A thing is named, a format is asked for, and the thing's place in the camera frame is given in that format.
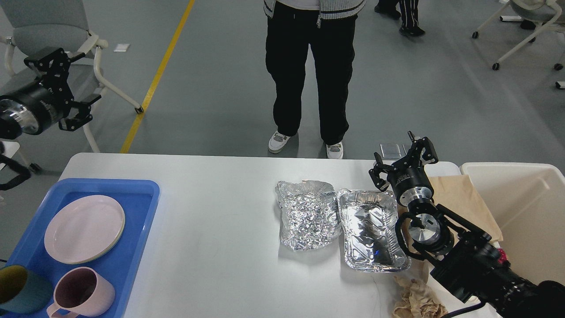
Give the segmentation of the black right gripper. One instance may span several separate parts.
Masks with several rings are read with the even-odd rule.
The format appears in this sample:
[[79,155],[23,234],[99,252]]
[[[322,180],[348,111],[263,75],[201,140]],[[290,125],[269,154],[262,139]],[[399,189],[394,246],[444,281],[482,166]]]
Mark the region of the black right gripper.
[[[411,147],[406,152],[404,160],[398,160],[392,165],[385,164],[379,153],[374,153],[375,164],[369,170],[369,175],[381,192],[391,185],[393,193],[402,207],[407,207],[418,199],[431,200],[434,190],[426,175],[424,166],[436,164],[439,159],[432,141],[428,137],[417,137],[411,131],[407,132]],[[388,174],[388,181],[382,178],[382,173]]]

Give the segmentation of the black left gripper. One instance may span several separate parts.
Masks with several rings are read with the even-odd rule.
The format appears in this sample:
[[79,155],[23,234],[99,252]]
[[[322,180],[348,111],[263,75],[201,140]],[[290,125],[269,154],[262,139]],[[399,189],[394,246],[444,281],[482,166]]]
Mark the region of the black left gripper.
[[[57,121],[59,129],[74,132],[93,119],[92,106],[102,98],[98,93],[80,102],[65,103],[51,91],[70,91],[69,67],[86,57],[84,52],[68,53],[63,48],[44,48],[24,59],[24,64],[37,74],[40,81],[23,86],[1,96],[0,134],[20,136],[40,135]],[[69,117],[70,110],[76,110]]]

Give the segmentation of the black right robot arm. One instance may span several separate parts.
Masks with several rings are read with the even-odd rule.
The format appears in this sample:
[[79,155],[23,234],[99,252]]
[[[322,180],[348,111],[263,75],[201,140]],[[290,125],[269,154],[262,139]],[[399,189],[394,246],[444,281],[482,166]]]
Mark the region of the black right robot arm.
[[374,153],[369,170],[374,185],[391,187],[396,201],[407,209],[398,217],[395,234],[407,256],[429,261],[431,276],[462,302],[472,296],[479,304],[446,314],[456,317],[489,304],[503,318],[562,318],[564,286],[554,280],[533,284],[514,273],[491,235],[462,216],[433,201],[434,190],[425,172],[438,157],[428,137],[408,132],[411,147],[404,157],[385,164]]

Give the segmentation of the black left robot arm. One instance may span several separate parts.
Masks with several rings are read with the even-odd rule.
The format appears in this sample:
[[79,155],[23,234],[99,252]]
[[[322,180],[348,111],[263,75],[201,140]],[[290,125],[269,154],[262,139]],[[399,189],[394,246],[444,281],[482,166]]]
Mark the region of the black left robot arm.
[[24,166],[13,159],[22,134],[40,135],[58,123],[63,131],[76,131],[92,120],[91,109],[101,95],[92,93],[78,101],[68,84],[71,64],[85,57],[84,52],[68,55],[63,48],[44,48],[26,57],[27,70],[18,73],[1,88],[1,167],[15,175],[2,183],[2,191],[12,189],[40,167]]

